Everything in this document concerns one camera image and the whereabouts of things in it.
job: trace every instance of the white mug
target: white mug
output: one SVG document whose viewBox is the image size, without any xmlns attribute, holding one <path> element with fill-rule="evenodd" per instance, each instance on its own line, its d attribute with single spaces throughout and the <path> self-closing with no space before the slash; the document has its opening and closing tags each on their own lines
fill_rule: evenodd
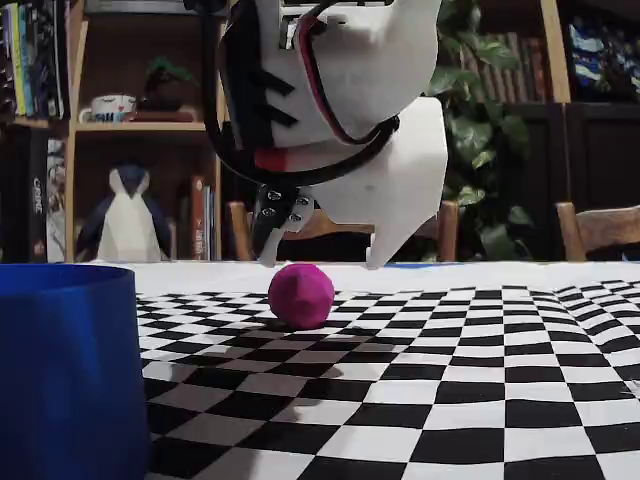
<svg viewBox="0 0 640 480">
<path fill-rule="evenodd" d="M 119 123 L 122 122 L 127 113 L 136 109 L 136 98 L 130 95 L 103 95 L 91 100 L 91 107 L 80 111 L 80 123 L 101 122 Z"/>
</svg>

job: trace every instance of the black and white checkerboard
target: black and white checkerboard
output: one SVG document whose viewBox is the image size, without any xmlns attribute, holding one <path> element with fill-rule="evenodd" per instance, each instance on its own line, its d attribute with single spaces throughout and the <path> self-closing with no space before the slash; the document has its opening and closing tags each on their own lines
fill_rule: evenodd
<svg viewBox="0 0 640 480">
<path fill-rule="evenodd" d="M 628 480 L 640 282 L 342 292 L 321 330 L 265 295 L 140 297 L 149 478 Z"/>
</svg>

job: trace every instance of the penguin figurine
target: penguin figurine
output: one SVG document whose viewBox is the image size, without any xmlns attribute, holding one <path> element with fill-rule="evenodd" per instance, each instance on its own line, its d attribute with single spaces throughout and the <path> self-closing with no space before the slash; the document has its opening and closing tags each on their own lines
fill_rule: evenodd
<svg viewBox="0 0 640 480">
<path fill-rule="evenodd" d="M 111 170 L 113 195 L 104 199 L 83 225 L 78 255 L 107 262 L 160 262 L 171 256 L 171 230 L 166 217 L 147 195 L 149 173 L 137 165 Z"/>
</svg>

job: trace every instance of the blue container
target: blue container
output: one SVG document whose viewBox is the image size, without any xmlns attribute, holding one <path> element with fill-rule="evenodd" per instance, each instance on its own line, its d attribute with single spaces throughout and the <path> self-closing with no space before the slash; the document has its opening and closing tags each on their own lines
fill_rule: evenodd
<svg viewBox="0 0 640 480">
<path fill-rule="evenodd" d="M 0 478 L 143 480 L 133 272 L 0 266 Z"/>
</svg>

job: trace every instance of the table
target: table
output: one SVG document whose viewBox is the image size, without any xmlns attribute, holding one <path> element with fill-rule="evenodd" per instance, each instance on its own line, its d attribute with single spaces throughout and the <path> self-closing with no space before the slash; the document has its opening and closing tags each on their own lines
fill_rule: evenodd
<svg viewBox="0 0 640 480">
<path fill-rule="evenodd" d="M 324 328 L 273 324 L 273 270 L 132 265 L 149 480 L 627 480 L 640 267 L 323 265 Z"/>
</svg>

